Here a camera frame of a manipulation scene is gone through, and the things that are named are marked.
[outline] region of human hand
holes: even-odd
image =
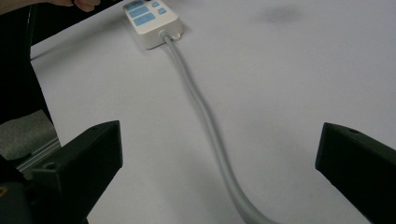
[[[71,7],[74,5],[72,1],[79,9],[85,12],[94,10],[100,4],[100,0],[49,0],[49,3],[56,6]]]

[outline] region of white surface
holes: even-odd
[[[90,223],[242,224],[167,47],[138,45],[126,3],[33,47],[63,145],[120,121],[124,166]],[[369,223],[315,158],[323,122],[396,148],[396,2],[165,3],[254,204],[280,223]]]

